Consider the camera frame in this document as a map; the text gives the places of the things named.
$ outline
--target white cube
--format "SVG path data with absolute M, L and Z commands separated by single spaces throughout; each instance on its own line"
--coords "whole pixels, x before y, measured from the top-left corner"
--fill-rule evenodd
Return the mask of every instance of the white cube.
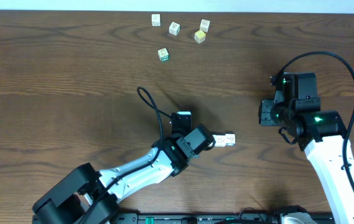
M 174 34 L 174 35 L 177 35 L 179 33 L 179 24 L 176 23 L 176 22 L 172 22 L 171 25 L 170 25 L 170 34 Z
M 152 14 L 152 26 L 160 26 L 160 14 Z
M 157 51 L 157 54 L 159 55 L 160 61 L 165 61 L 169 59 L 169 53 L 167 49 L 160 49 Z
M 202 43 L 206 39 L 206 33 L 202 30 L 199 30 L 195 33 L 195 40 L 198 44 Z
M 204 32 L 208 32 L 209 26 L 210 26 L 210 21 L 202 19 L 202 22 L 200 23 L 200 29 Z

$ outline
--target wood grain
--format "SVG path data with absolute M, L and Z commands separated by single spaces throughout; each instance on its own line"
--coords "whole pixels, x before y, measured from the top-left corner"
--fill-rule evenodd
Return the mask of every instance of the wood grain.
M 141 212 L 239 212 L 301 205 L 330 211 L 305 155 L 277 128 L 258 124 L 269 76 L 313 50 L 354 68 L 354 15 L 0 11 L 0 223 L 30 223 L 31 207 L 80 164 L 110 168 L 145 154 L 158 139 L 144 86 L 158 107 L 191 110 L 195 124 L 233 131 L 175 178 L 121 203 Z M 193 34 L 211 21 L 206 41 Z M 168 34 L 172 22 L 178 36 Z M 162 63 L 157 50 L 167 47 Z M 303 58 L 289 71 L 314 71 L 322 109 L 348 123 L 354 87 L 333 58 Z M 165 130 L 170 126 L 164 118 Z M 354 129 L 351 136 L 354 153 Z

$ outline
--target black cable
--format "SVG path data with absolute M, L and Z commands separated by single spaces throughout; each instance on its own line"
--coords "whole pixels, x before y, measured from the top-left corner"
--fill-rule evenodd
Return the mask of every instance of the black cable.
M 351 66 L 343 58 L 341 58 L 337 54 L 331 53 L 331 52 L 308 52 L 308 53 L 305 53 L 305 54 L 302 54 L 302 55 L 299 55 L 299 56 L 293 58 L 289 63 L 287 63 L 285 66 L 282 67 L 282 69 L 279 71 L 279 73 L 276 75 L 276 77 L 272 80 L 271 83 L 273 85 L 275 85 L 276 84 L 276 80 L 278 80 L 280 78 L 280 76 L 284 73 L 284 70 L 291 63 L 293 63 L 297 59 L 300 59 L 300 58 L 306 57 L 306 56 L 310 56 L 310 55 L 328 55 L 328 56 L 331 56 L 331 57 L 334 57 L 334 58 L 338 59 L 350 71 L 352 79 L 353 79 L 353 83 L 354 83 L 354 71 L 351 68 Z M 351 164 L 348 163 L 348 159 L 347 159 L 347 144 L 348 144 L 348 138 L 350 137 L 350 133 L 351 133 L 351 129 L 352 129 L 352 126 L 353 126 L 353 122 L 354 122 L 354 107 L 353 107 L 353 111 L 352 111 L 352 115 L 351 115 L 351 120 L 350 120 L 350 122 L 348 124 L 347 132 L 345 133 L 344 142 L 343 142 L 343 163 L 344 163 L 343 167 L 345 169 L 345 172 L 347 173 L 348 181 L 350 182 L 352 191 L 354 193 L 354 181 L 352 179 L 352 175 L 351 175 L 350 168 L 349 168 L 351 166 Z
M 243 223 L 243 224 L 263 224 L 266 222 L 263 221 L 254 221 L 254 220 L 223 220 L 216 222 L 214 224 L 233 224 L 233 223 Z
M 243 211 L 241 211 L 239 214 L 239 219 L 241 219 L 242 215 L 245 213 L 245 211 L 247 209 L 255 210 L 255 208 L 252 208 L 252 207 L 247 207 L 247 208 L 243 209 Z M 258 214 L 258 217 L 261 219 L 261 221 L 265 222 L 265 220 L 262 218 L 262 216 L 259 213 L 257 213 L 257 214 Z
M 141 92 L 140 91 L 143 91 L 147 97 L 149 98 L 149 100 L 151 101 L 152 104 L 149 104 L 149 102 L 147 102 L 145 100 L 145 98 L 143 98 L 143 96 L 141 95 Z M 132 174 L 133 172 L 137 172 L 145 167 L 148 167 L 148 166 L 151 166 L 153 165 L 153 163 L 156 161 L 157 157 L 159 157 L 159 154 L 160 154 L 160 151 L 162 150 L 162 146 L 163 146 L 163 142 L 164 142 L 164 134 L 163 134 L 163 124 L 162 124 L 162 119 L 160 117 L 160 112 L 165 114 L 164 112 L 160 111 L 159 109 L 157 109 L 157 106 L 156 104 L 154 103 L 154 100 L 151 96 L 151 94 L 143 87 L 138 87 L 137 88 L 137 92 L 138 92 L 138 95 L 139 97 L 141 97 L 141 99 L 148 105 L 150 106 L 151 108 L 154 109 L 155 113 L 156 113 L 156 116 L 157 116 L 157 121 L 159 123 L 159 129 L 160 129 L 160 140 L 159 140 L 159 143 L 157 145 L 157 152 L 156 152 L 156 155 L 153 157 L 153 160 L 151 160 L 150 162 L 148 162 L 147 164 L 144 164 L 140 167 L 137 167 L 131 171 L 128 171 L 128 172 L 125 172 L 123 174 L 121 174 L 120 176 L 114 178 L 112 180 L 112 182 L 110 184 L 108 184 L 108 186 L 106 186 L 105 189 L 103 189 L 102 193 L 100 193 L 100 195 L 98 196 L 98 198 L 92 203 L 92 205 L 88 208 L 87 212 L 83 215 L 83 218 L 79 221 L 79 224 L 82 224 L 83 221 L 90 216 L 93 208 L 96 206 L 96 204 L 98 204 L 98 202 L 100 202 L 105 196 L 106 194 L 108 193 L 108 190 L 114 185 L 116 184 L 117 182 L 119 182 L 119 180 L 121 180 L 123 177 L 126 177 L 127 175 L 129 174 Z

